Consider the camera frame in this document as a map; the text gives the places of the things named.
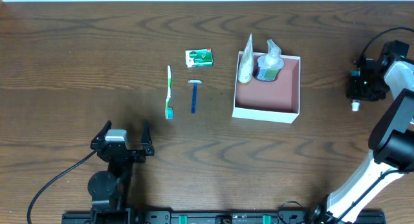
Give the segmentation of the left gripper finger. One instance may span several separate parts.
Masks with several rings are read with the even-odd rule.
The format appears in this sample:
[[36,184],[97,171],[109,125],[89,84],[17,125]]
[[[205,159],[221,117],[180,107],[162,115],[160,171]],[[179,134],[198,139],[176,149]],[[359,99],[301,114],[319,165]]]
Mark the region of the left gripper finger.
[[111,129],[112,122],[108,120],[104,127],[98,132],[98,134],[92,139],[90,148],[92,150],[101,150],[106,145],[105,136]]
[[146,156],[154,156],[155,148],[151,140],[151,136],[149,133],[149,124],[147,121],[145,121],[145,124],[144,124],[144,129],[142,132],[140,143],[141,143],[143,150],[145,151]]

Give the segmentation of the small green toothpaste tube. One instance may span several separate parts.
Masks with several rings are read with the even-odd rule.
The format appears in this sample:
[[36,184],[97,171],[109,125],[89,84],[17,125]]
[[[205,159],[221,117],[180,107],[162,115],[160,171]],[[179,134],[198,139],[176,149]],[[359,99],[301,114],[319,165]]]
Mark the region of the small green toothpaste tube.
[[[356,81],[360,76],[360,72],[359,71],[352,71],[351,72],[351,77],[353,78],[354,81]],[[359,111],[359,107],[360,107],[360,101],[357,99],[352,99],[351,100],[351,109],[354,112]]]

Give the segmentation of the green Dettol soap bar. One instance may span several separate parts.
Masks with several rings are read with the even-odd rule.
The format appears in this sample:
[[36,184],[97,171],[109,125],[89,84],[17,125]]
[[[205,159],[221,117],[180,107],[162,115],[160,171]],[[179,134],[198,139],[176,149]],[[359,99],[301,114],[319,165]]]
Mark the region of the green Dettol soap bar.
[[213,65],[213,54],[211,48],[195,49],[185,51],[185,62],[187,68],[209,67]]

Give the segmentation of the clear pump sanitizer bottle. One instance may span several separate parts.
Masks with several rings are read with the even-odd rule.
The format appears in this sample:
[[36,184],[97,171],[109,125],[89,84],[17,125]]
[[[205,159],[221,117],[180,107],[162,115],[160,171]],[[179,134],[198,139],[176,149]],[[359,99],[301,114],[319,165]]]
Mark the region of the clear pump sanitizer bottle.
[[273,82],[284,67],[281,49],[271,40],[267,40],[268,53],[257,59],[256,79],[262,82]]

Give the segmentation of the white cream tube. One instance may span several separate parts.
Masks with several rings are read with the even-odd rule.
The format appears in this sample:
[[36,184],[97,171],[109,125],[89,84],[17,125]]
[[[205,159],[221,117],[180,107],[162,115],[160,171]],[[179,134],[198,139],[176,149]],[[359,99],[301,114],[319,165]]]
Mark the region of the white cream tube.
[[249,35],[246,47],[241,57],[237,72],[237,79],[242,84],[247,84],[252,79],[254,70],[253,37]]

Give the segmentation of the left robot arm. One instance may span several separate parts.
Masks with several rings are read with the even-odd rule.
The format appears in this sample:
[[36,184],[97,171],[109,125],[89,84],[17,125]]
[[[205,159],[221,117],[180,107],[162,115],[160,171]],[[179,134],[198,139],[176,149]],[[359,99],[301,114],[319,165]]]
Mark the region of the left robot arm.
[[133,165],[144,163],[147,156],[155,154],[148,123],[144,124],[140,144],[141,150],[130,150],[127,131],[112,129],[111,121],[107,121],[91,141],[91,149],[108,164],[108,167],[104,171],[95,173],[89,179],[87,189],[92,198],[89,223],[144,222],[143,213],[127,206],[126,201],[133,175]]

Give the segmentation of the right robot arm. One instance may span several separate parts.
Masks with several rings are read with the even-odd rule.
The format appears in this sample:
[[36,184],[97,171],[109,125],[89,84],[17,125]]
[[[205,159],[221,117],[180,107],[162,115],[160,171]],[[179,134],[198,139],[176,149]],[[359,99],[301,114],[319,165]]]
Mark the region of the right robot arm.
[[383,99],[387,92],[394,101],[373,128],[363,163],[304,215],[304,223],[385,223],[383,212],[364,208],[387,185],[413,172],[413,60],[407,58],[408,49],[407,43],[390,41],[379,59],[358,60],[357,81],[348,94],[352,105]]

